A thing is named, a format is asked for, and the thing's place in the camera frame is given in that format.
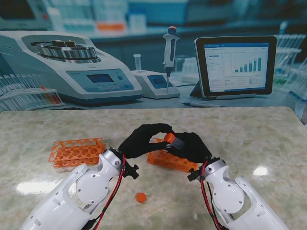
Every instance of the tablet screen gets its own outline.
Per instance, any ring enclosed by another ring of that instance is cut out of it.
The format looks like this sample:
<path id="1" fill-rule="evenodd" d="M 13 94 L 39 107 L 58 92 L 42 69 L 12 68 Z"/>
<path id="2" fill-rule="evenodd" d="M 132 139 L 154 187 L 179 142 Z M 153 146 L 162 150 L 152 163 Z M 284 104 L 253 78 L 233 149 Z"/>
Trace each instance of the tablet screen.
<path id="1" fill-rule="evenodd" d="M 204 45 L 210 92 L 264 90 L 269 43 Z"/>

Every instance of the black glove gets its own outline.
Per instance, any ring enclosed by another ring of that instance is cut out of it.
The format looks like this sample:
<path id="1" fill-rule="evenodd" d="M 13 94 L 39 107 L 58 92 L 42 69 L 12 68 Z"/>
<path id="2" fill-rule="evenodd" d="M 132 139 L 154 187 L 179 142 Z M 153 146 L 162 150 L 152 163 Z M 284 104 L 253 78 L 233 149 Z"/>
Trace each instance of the black glove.
<path id="1" fill-rule="evenodd" d="M 186 158 L 194 163 L 203 163 L 212 154 L 207 146 L 203 143 L 200 136 L 196 133 L 175 133 L 175 137 L 179 138 L 185 143 L 182 149 L 171 147 L 167 149 L 169 153 L 180 158 Z"/>
<path id="2" fill-rule="evenodd" d="M 173 133 L 168 124 L 141 125 L 120 145 L 119 151 L 125 154 L 127 159 L 137 158 L 145 153 L 166 149 L 168 142 L 149 143 L 152 136 L 158 133 Z"/>

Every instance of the tablet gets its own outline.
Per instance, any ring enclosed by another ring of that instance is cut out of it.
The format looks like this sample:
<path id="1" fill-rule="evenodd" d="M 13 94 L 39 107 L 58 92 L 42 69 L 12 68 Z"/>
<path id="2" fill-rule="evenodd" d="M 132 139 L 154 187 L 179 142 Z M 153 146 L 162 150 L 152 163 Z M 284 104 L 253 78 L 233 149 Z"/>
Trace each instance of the tablet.
<path id="1" fill-rule="evenodd" d="M 194 44 L 203 97 L 272 92 L 276 37 L 208 37 Z"/>

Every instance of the tablet stand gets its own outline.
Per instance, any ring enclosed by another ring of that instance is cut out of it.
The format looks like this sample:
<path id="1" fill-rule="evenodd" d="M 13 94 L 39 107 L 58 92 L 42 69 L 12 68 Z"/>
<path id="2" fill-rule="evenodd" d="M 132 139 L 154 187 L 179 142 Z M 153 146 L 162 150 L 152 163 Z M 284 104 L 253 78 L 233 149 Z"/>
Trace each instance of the tablet stand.
<path id="1" fill-rule="evenodd" d="M 239 94 L 239 95 L 223 95 L 217 97 L 203 97 L 201 94 L 201 84 L 200 81 L 197 82 L 194 89 L 190 93 L 191 97 L 201 98 L 203 100 L 224 100 L 224 99 L 238 99 L 238 98 L 252 98 L 255 97 L 255 93 L 250 94 Z"/>

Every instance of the pen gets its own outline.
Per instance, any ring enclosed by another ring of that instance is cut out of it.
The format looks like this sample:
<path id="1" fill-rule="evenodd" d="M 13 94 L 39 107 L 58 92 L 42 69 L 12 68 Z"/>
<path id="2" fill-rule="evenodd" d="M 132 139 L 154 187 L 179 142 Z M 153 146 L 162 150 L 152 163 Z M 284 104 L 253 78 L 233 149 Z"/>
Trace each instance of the pen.
<path id="1" fill-rule="evenodd" d="M 218 104 L 204 104 L 204 103 L 194 103 L 194 102 L 191 102 L 191 103 L 184 102 L 183 104 L 186 106 L 199 107 L 199 108 L 222 108 L 222 107 L 225 108 L 226 107 L 226 106 L 221 106 Z"/>

